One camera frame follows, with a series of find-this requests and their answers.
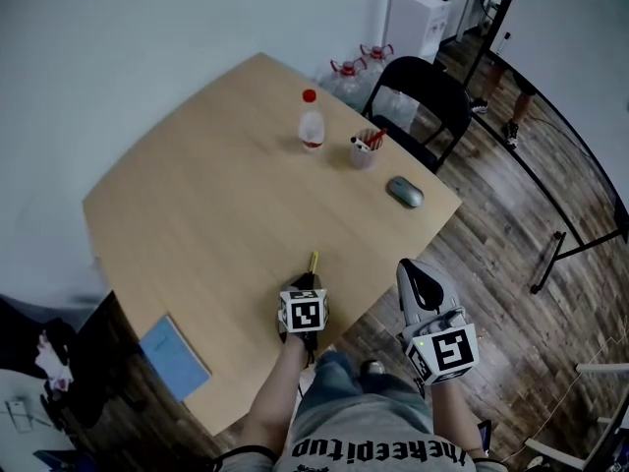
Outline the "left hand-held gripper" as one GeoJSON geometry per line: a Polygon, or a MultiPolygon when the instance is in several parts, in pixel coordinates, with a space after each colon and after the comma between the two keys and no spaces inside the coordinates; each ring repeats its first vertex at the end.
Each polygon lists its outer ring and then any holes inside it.
{"type": "Polygon", "coordinates": [[[281,331],[301,338],[308,353],[317,351],[317,335],[328,322],[327,290],[322,288],[318,274],[305,272],[279,293],[277,320],[281,331]]]}

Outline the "white water dispenser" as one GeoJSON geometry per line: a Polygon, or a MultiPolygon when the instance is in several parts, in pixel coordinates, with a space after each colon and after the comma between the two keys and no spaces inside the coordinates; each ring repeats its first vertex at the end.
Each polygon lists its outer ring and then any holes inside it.
{"type": "Polygon", "coordinates": [[[389,0],[384,44],[391,46],[395,57],[414,56],[433,63],[450,7],[445,0],[389,0]]]}

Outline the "grey metal rack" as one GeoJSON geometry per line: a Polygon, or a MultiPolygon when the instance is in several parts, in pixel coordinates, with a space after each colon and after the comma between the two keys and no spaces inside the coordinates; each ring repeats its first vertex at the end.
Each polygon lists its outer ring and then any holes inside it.
{"type": "Polygon", "coordinates": [[[485,17],[486,5],[490,2],[491,0],[466,0],[456,29],[456,42],[461,42],[468,30],[479,25],[485,17]]]}

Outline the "black folding chair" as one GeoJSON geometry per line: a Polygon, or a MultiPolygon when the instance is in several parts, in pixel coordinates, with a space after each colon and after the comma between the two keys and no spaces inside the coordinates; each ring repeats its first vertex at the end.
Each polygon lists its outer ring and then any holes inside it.
{"type": "Polygon", "coordinates": [[[472,111],[469,96],[460,83],[421,58],[405,56],[393,60],[384,68],[362,116],[377,128],[385,128],[391,140],[435,173],[467,132],[472,111]],[[382,88],[390,88],[411,97],[437,118],[440,126],[429,137],[431,140],[443,131],[451,134],[452,142],[440,156],[430,151],[426,143],[419,142],[391,120],[373,113],[373,102],[382,88]]]}

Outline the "clear red-capped water bottle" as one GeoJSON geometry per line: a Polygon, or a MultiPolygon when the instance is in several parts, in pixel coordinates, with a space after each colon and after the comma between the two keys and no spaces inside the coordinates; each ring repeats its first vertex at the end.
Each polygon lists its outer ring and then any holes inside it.
{"type": "Polygon", "coordinates": [[[305,89],[302,93],[303,114],[298,126],[298,136],[305,149],[320,149],[325,141],[325,123],[317,104],[314,89],[305,89]]]}

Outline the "blue notebook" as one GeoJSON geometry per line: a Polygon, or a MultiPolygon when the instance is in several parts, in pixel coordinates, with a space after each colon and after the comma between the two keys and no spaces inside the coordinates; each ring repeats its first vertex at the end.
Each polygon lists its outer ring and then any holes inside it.
{"type": "Polygon", "coordinates": [[[168,315],[162,316],[140,339],[140,347],[178,402],[183,402],[212,377],[168,315]]]}

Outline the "person's grey printed shirt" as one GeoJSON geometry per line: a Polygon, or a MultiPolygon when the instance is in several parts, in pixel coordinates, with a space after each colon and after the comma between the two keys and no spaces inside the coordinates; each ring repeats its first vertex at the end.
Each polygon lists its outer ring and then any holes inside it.
{"type": "Polygon", "coordinates": [[[379,395],[341,399],[294,420],[277,457],[266,447],[238,447],[217,472],[508,472],[434,435],[428,416],[379,395]]]}

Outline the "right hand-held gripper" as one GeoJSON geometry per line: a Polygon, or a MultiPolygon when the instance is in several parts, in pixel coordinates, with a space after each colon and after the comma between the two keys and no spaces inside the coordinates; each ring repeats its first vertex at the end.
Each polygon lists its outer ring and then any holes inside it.
{"type": "Polygon", "coordinates": [[[405,355],[420,385],[440,384],[465,375],[479,363],[476,330],[467,322],[449,277],[418,260],[402,259],[396,272],[405,355]],[[426,319],[429,314],[440,314],[426,319]]]}

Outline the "person's right forearm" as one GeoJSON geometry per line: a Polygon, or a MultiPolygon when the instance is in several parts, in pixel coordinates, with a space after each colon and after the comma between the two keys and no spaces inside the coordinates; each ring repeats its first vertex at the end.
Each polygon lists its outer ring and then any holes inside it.
{"type": "Polygon", "coordinates": [[[430,387],[433,432],[472,458],[484,458],[481,433],[476,417],[470,410],[457,380],[433,384],[430,387]]]}

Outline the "pink pen cup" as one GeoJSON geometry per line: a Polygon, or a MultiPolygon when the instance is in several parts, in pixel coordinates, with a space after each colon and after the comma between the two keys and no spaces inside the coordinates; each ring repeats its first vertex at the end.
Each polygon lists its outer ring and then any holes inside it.
{"type": "MultiPolygon", "coordinates": [[[[356,133],[353,137],[359,138],[361,141],[366,142],[371,138],[378,130],[376,129],[364,129],[356,133]]],[[[359,151],[350,142],[350,162],[357,169],[367,169],[374,165],[377,154],[382,144],[382,139],[378,140],[374,146],[370,147],[370,151],[359,151]]]]}

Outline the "white and pink cloth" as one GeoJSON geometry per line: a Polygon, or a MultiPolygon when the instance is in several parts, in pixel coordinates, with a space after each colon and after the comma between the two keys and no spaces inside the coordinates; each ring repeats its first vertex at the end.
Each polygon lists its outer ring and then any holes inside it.
{"type": "Polygon", "coordinates": [[[74,381],[70,361],[62,360],[43,331],[38,338],[35,365],[42,369],[52,389],[67,392],[74,381]]]}

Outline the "person's blue denim shorts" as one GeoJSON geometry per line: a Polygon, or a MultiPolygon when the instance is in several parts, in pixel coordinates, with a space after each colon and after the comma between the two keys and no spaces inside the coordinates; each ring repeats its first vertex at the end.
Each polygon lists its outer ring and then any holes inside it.
{"type": "Polygon", "coordinates": [[[365,439],[432,432],[429,408],[415,388],[390,374],[357,376],[347,358],[336,353],[317,362],[314,381],[294,419],[292,438],[365,439]]]}

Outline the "person's left forearm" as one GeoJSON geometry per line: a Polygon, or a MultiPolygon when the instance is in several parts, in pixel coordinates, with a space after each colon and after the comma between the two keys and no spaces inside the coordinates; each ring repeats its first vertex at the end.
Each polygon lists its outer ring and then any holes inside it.
{"type": "Polygon", "coordinates": [[[255,445],[265,447],[277,455],[282,453],[306,360],[306,347],[302,339],[288,334],[245,418],[237,447],[255,445]]]}

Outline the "black-framed rolling whiteboard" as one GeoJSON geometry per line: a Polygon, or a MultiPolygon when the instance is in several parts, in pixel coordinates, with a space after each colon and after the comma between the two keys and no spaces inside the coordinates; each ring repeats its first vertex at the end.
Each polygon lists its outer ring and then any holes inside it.
{"type": "Polygon", "coordinates": [[[616,229],[586,243],[566,219],[577,246],[563,250],[566,234],[555,232],[546,267],[618,236],[629,240],[629,0],[509,0],[478,55],[502,60],[536,88],[616,197],[616,229]]]}

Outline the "grey computer mouse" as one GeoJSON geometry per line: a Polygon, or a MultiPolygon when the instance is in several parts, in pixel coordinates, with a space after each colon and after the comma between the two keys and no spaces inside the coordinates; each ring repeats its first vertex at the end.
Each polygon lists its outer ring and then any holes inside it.
{"type": "Polygon", "coordinates": [[[392,177],[386,184],[386,191],[407,208],[420,207],[424,202],[424,193],[402,176],[392,177]]]}

